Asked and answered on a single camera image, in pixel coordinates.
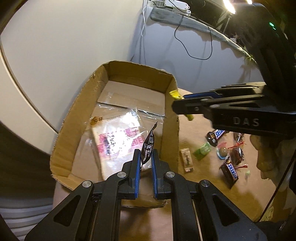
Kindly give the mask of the person's right hand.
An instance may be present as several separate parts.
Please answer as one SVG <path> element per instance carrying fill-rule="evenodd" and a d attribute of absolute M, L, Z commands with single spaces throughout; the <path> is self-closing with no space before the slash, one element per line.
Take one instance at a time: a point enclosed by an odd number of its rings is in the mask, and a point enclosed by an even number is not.
<path fill-rule="evenodd" d="M 283 192 L 288 188 L 295 162 L 295 138 L 250 136 L 252 145 L 257 150 L 257 168 L 262 179 L 270 179 Z"/>

